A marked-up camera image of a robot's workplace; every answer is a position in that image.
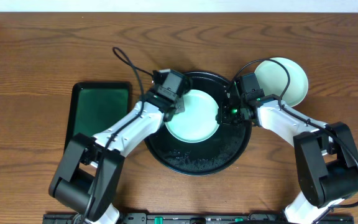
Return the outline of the mint green plate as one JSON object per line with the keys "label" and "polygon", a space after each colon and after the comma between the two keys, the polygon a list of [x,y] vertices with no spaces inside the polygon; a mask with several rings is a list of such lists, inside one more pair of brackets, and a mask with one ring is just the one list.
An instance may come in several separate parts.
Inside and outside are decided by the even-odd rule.
{"label": "mint green plate", "polygon": [[219,128],[216,121],[219,106],[215,99],[201,90],[183,95],[184,112],[165,123],[169,133],[180,141],[198,143],[210,138]]}

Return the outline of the white plate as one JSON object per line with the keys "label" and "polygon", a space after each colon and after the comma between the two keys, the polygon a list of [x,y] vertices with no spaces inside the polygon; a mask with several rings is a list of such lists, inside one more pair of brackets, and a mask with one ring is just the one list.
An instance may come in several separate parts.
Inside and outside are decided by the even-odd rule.
{"label": "white plate", "polygon": [[[306,72],[296,62],[288,58],[274,57],[271,60],[282,64],[290,75],[290,84],[283,96],[283,100],[291,107],[300,104],[308,92]],[[265,95],[275,94],[280,96],[287,85],[286,72],[275,62],[262,62],[257,66],[254,73]]]}

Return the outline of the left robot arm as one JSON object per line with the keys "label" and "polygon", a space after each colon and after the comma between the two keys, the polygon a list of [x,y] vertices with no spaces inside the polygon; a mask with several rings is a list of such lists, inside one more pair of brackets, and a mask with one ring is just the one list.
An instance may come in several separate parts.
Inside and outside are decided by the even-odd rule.
{"label": "left robot arm", "polygon": [[132,111],[108,129],[69,141],[48,193],[81,215],[81,223],[117,223],[120,213],[112,205],[125,158],[145,138],[179,111],[177,102],[190,85],[156,84],[141,96]]}

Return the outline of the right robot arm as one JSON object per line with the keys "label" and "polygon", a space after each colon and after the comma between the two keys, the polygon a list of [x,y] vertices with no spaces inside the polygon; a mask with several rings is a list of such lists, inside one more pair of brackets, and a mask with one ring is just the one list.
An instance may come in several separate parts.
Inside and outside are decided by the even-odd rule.
{"label": "right robot arm", "polygon": [[228,90],[218,121],[268,129],[295,150],[301,192],[284,209],[289,223],[319,223],[335,208],[358,206],[358,150],[348,125],[314,120],[281,96]]}

